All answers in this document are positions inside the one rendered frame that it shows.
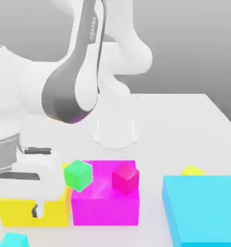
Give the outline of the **large yellow box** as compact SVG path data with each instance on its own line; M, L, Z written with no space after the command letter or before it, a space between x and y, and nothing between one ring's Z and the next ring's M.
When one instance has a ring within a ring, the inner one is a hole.
M54 166L67 166L61 162L49 162ZM71 213L71 189L65 185L62 195L55 201L45 201L41 219L32 216L35 200L0 198L0 220L4 227L66 227Z

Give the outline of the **small green cube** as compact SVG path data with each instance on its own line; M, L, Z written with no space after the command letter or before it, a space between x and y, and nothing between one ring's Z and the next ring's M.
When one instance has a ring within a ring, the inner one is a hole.
M92 165L75 160L64 168L65 183L77 192L82 192L93 181Z

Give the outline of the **small red cube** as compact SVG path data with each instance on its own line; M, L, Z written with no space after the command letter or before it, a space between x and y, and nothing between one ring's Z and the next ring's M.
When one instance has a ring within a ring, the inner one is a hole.
M124 163L112 172L112 187L128 195L138 188L139 176L140 172L135 166Z

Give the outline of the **small yellow cube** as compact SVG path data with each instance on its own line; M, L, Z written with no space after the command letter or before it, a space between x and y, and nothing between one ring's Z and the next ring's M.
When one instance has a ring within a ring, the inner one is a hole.
M205 174L204 170L199 169L193 165L188 165L181 172L182 176L202 176L204 174Z

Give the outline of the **large cyan box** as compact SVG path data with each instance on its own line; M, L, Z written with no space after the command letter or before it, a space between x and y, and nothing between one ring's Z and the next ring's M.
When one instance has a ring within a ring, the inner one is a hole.
M164 176L173 247L231 247L231 176Z

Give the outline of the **small cyan cube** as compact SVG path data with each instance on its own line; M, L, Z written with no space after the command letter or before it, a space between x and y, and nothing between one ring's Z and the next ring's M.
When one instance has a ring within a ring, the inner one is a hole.
M6 233L0 247L29 247L29 242L25 234Z

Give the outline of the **large magenta box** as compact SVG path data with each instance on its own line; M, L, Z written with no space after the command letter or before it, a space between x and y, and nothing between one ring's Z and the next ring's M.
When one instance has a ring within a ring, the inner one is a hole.
M136 168L134 160L85 160L92 165L93 182L71 196L75 226L137 226L140 196L136 187L125 195L112 187L112 173L123 164Z

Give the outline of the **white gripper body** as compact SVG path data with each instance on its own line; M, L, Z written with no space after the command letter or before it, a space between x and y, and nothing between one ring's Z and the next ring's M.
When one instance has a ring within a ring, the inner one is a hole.
M0 198L55 201L64 189L61 165L15 163L0 173Z

